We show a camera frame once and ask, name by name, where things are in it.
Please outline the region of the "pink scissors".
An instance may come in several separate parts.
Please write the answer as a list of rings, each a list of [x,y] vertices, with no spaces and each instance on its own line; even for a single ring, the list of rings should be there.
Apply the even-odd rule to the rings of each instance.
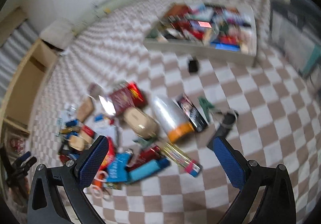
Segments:
[[[96,199],[103,199],[104,196],[110,196],[111,192],[105,187],[107,173],[99,170],[93,178],[92,184],[89,186],[89,190],[92,196]]]

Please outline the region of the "blue pouch packet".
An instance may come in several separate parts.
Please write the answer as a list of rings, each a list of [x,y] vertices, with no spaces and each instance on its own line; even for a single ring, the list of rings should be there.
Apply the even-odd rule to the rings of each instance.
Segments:
[[[131,152],[118,153],[115,159],[107,167],[108,176],[106,182],[124,183],[128,181],[128,172],[126,167],[132,158]]]

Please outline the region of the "checkered bed sheet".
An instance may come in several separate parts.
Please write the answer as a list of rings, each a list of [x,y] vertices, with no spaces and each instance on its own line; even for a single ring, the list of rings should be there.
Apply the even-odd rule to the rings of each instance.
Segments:
[[[36,116],[29,223],[320,223],[320,105],[269,0],[143,0],[69,46]]]

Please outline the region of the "wooden shelf unit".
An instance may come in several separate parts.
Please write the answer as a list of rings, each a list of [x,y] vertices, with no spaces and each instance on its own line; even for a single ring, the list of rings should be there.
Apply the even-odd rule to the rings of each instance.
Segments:
[[[58,55],[37,39],[21,60],[1,105],[1,127],[29,135],[40,94],[52,74]]]

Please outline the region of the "black printed packet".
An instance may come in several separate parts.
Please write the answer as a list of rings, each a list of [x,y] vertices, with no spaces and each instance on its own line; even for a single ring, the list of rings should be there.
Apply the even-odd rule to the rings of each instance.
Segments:
[[[208,123],[185,93],[176,99],[176,103],[188,117],[195,132],[200,133],[207,128]]]

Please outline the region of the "light blue tube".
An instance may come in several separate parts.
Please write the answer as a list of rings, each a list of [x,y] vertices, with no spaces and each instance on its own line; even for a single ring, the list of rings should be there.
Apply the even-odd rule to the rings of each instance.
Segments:
[[[128,184],[150,177],[169,166],[170,161],[166,158],[161,158],[159,160],[153,159],[143,164],[142,166],[136,168],[135,170],[130,171],[128,177]]]

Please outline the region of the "green clip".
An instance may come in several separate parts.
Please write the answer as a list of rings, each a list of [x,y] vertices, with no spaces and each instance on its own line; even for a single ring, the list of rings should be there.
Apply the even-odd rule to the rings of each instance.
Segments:
[[[211,122],[210,113],[211,113],[211,110],[215,108],[214,105],[211,104],[211,102],[209,102],[207,98],[203,96],[198,97],[198,100],[199,100],[199,105],[203,110],[203,113],[206,117],[207,122],[210,123]]]

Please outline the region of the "beige oval wooden case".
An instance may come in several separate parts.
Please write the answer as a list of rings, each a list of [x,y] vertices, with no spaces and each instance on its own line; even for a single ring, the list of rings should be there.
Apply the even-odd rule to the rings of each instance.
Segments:
[[[124,121],[137,136],[145,140],[151,139],[158,134],[159,126],[156,121],[138,108],[130,107],[126,109]]]

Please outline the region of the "white bottle orange cap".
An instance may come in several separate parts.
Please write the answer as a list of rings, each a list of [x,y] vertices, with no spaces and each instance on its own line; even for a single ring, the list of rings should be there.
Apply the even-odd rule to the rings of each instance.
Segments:
[[[151,107],[171,143],[194,132],[188,117],[171,98],[155,95],[151,99]]]

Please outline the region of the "dark red book box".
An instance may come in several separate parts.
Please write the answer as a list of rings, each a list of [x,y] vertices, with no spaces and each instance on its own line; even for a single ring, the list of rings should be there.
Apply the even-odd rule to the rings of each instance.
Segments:
[[[141,108],[147,104],[145,95],[135,82],[118,83],[108,97],[115,108],[116,116],[123,114],[130,107]]]

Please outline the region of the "small black square object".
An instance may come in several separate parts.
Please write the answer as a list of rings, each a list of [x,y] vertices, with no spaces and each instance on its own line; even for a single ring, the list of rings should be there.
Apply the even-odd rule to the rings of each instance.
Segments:
[[[197,59],[193,58],[188,61],[188,72],[190,74],[196,74],[199,71],[199,62]]]

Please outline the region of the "far white tray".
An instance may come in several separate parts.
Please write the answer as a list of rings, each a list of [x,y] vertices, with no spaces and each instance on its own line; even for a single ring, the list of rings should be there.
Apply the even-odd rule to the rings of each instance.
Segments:
[[[225,2],[173,3],[152,24],[143,45],[252,67],[257,56],[254,11]]]

